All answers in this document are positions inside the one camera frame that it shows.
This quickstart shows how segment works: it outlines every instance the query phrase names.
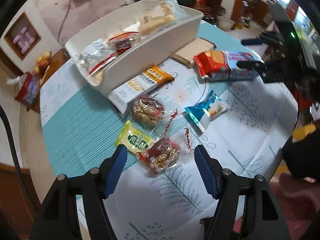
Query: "screw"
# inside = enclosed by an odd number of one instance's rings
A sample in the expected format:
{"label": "screw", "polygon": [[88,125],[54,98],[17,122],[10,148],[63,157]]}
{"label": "screw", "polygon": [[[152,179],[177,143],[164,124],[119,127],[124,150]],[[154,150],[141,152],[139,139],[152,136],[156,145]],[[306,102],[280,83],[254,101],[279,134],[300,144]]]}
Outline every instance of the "screw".
{"label": "screw", "polygon": [[58,175],[57,179],[58,180],[64,180],[65,177],[66,176],[64,174],[60,174],[60,175]]}
{"label": "screw", "polygon": [[256,179],[258,181],[263,181],[264,180],[264,177],[262,175],[256,175]]}
{"label": "screw", "polygon": [[232,172],[231,172],[231,170],[229,170],[229,169],[223,169],[223,170],[222,170],[222,173],[223,173],[224,175],[230,175]]}
{"label": "screw", "polygon": [[92,168],[91,170],[90,170],[90,173],[91,174],[97,174],[99,172],[99,169],[98,168]]}

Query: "blue snack wrapper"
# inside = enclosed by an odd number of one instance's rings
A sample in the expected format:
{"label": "blue snack wrapper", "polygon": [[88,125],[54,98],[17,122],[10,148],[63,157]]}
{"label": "blue snack wrapper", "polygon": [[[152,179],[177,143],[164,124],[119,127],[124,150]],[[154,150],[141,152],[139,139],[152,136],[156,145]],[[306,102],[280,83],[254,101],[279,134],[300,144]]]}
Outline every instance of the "blue snack wrapper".
{"label": "blue snack wrapper", "polygon": [[185,107],[185,110],[199,129],[204,132],[210,122],[228,111],[229,107],[211,90],[204,101]]}

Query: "round table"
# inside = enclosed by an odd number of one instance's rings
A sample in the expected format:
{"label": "round table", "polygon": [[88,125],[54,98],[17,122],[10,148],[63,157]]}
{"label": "round table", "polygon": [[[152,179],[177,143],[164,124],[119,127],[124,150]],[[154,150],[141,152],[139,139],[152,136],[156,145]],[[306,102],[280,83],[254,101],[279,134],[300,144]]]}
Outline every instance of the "round table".
{"label": "round table", "polygon": [[[198,36],[214,42],[218,50],[250,52],[205,22],[201,22]],[[169,135],[189,128],[192,146],[203,144],[222,167],[246,177],[262,174],[271,179],[282,158],[278,150],[290,136],[297,114],[288,89],[282,83],[265,85],[260,77],[250,82],[208,82],[197,76],[196,69],[172,59],[164,61],[162,68],[178,73],[172,84],[152,92],[168,109],[177,108],[180,113]],[[211,89],[230,110],[200,134],[183,109],[204,99]],[[44,84],[40,108],[55,175],[82,175],[113,154],[125,120],[107,98],[86,83],[72,60]],[[243,201],[240,198],[237,217],[243,212]],[[206,192],[193,159],[149,178],[130,153],[114,194],[104,203],[118,239],[149,240],[200,239],[203,227],[199,221],[212,216],[217,205]],[[81,198],[77,204],[79,220],[86,225]]]}

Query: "storage box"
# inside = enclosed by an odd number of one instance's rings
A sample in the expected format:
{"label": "storage box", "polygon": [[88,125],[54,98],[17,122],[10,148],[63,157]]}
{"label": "storage box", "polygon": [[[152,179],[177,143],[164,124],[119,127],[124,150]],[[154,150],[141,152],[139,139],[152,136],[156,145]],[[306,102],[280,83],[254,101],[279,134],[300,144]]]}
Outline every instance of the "storage box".
{"label": "storage box", "polygon": [[155,0],[142,0],[125,6],[92,23],[65,44],[81,75],[104,96],[149,67],[160,64],[169,58],[171,53],[196,38],[203,14],[180,6],[190,15],[189,18],[150,34],[139,44],[121,54],[104,69],[102,80],[88,76],[77,62],[75,54],[80,54],[91,42],[100,38],[106,41],[112,34],[122,30],[139,31],[141,16],[159,3],[160,1]]}

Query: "white and orange wrapper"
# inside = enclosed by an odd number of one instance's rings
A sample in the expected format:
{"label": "white and orange wrapper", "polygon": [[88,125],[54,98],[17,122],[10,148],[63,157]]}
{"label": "white and orange wrapper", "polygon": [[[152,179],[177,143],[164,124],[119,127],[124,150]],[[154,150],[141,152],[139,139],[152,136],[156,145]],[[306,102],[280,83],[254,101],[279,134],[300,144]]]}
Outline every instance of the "white and orange wrapper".
{"label": "white and orange wrapper", "polygon": [[148,93],[174,77],[163,71],[159,66],[154,66],[126,83],[114,89],[108,99],[125,116],[133,102],[142,94]]}

